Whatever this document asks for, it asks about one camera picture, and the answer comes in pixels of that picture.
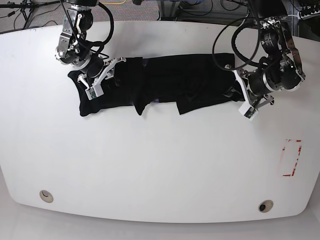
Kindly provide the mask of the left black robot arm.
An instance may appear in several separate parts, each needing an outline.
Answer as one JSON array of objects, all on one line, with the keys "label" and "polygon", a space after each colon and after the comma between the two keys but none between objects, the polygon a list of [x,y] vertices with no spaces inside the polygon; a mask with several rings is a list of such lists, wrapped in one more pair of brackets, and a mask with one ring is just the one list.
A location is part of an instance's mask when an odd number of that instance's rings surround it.
[{"label": "left black robot arm", "polygon": [[[281,90],[293,92],[306,79],[302,60],[296,48],[290,28],[283,19],[288,16],[280,0],[247,0],[248,16],[240,19],[241,24],[231,38],[233,53],[243,61],[238,67],[218,60],[213,53],[213,61],[218,68],[231,72],[235,80],[221,96],[218,103],[241,101],[242,115],[249,116],[259,108],[275,103],[272,93]],[[253,57],[244,56],[236,45],[238,35],[247,28],[257,29],[256,46],[261,46],[266,56],[258,62]]]}]

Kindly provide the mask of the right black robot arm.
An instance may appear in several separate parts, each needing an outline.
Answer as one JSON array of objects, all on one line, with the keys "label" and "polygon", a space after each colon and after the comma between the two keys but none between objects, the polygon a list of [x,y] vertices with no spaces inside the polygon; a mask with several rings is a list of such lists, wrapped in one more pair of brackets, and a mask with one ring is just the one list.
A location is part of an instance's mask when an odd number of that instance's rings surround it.
[{"label": "right black robot arm", "polygon": [[[115,30],[111,11],[99,0],[68,0],[62,32],[59,36],[55,57],[63,65],[71,65],[74,70],[68,77],[82,89],[93,91],[93,87],[106,84],[110,89],[119,87],[121,81],[114,77],[115,65],[124,59],[110,59],[102,51],[110,42]],[[109,33],[104,40],[87,40],[87,31],[92,27],[93,7],[102,8],[109,17]]]}]

